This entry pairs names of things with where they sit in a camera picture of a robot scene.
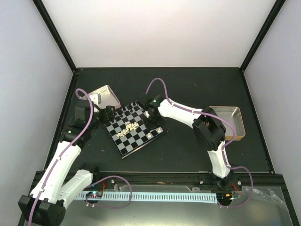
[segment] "gray wall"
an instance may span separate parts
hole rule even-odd
[[[71,70],[30,0],[0,4],[0,225],[17,225],[18,199],[42,170]]]
[[[246,71],[275,170],[301,220],[301,1],[288,0]]]

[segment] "black tabletop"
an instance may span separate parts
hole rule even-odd
[[[109,85],[122,105],[135,101],[153,78],[162,78],[168,95],[174,101],[194,108],[207,106],[238,106],[246,136],[226,148],[232,166],[245,166],[252,172],[268,172],[264,141],[252,110],[242,74],[238,68],[97,68],[81,69],[75,88],[91,92]],[[164,94],[162,84],[155,82],[149,92],[154,97]],[[67,122],[74,114],[75,95],[68,109]],[[103,126],[83,148],[71,170],[83,163],[112,172],[203,172],[212,171],[205,146],[196,142],[193,130],[167,119],[168,130],[125,159],[121,159]]]

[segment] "wall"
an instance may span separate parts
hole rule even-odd
[[[240,67],[275,0],[43,0],[77,67]]]
[[[32,1],[0,4],[0,21],[0,225],[17,225],[72,73]]]
[[[301,220],[301,1],[288,0],[246,70],[275,170]]]

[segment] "white panel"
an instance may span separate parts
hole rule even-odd
[[[275,0],[43,0],[77,67],[238,67]]]
[[[286,1],[246,70],[277,173],[301,220],[301,1]]]
[[[72,76],[30,0],[0,4],[0,68],[0,225],[8,226],[43,169]]]

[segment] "tray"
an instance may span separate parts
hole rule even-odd
[[[237,132],[237,136],[235,140],[241,140],[245,135],[245,127],[243,123],[243,118],[241,116],[240,108],[239,107],[229,107],[229,106],[210,106],[217,114],[217,116],[223,118],[231,125],[234,126]],[[233,137],[233,132],[231,128],[224,124],[226,127],[226,140],[231,140]]]
[[[100,108],[105,108],[106,106],[114,106],[115,109],[118,109],[121,107],[120,101],[112,91],[112,89],[108,86],[102,86],[97,90],[94,90],[93,92],[89,93],[91,94],[100,94],[101,96],[101,103],[99,104]]]

